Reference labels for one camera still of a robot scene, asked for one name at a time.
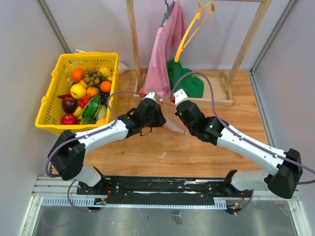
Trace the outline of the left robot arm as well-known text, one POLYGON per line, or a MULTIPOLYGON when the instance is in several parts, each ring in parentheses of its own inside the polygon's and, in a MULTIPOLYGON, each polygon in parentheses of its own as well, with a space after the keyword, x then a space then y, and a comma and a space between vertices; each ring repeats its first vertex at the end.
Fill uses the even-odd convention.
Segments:
POLYGON ((114 141, 142 134, 142 129, 161 127, 166 120, 157 99, 145 97, 117 120, 81 133, 64 131, 53 145, 48 159, 62 180, 75 179, 88 185, 94 194, 105 190, 105 182, 96 168, 84 166, 86 154, 114 141))

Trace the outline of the yellow apple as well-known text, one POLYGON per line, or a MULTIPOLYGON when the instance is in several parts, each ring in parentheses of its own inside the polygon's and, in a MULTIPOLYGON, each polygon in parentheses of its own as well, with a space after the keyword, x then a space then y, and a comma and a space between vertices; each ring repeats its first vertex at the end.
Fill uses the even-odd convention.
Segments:
POLYGON ((70 88, 70 95, 77 100, 86 96, 86 88, 81 84, 75 84, 70 88))

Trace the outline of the clear zip top bag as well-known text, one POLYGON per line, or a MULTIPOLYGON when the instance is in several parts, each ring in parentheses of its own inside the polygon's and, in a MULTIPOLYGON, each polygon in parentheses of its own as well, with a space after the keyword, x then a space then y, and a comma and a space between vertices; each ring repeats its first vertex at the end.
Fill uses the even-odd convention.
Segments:
POLYGON ((187 135, 188 129, 184 126, 182 121, 175 115, 176 106, 169 101, 168 96, 163 96, 160 99, 160 107, 166 123, 163 125, 164 129, 174 131, 183 135, 187 135))

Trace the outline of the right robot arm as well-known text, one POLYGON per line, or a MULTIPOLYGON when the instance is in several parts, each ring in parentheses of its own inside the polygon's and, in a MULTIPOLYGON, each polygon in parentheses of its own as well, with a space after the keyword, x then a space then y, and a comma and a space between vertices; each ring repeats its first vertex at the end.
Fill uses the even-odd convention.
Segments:
POLYGON ((230 171, 225 177, 223 191, 233 197, 243 190, 270 190, 291 199, 303 173, 300 153, 265 145, 238 131, 217 117, 206 117, 188 98, 176 98, 176 115, 192 136, 199 140, 232 150, 255 162, 261 171, 230 171))

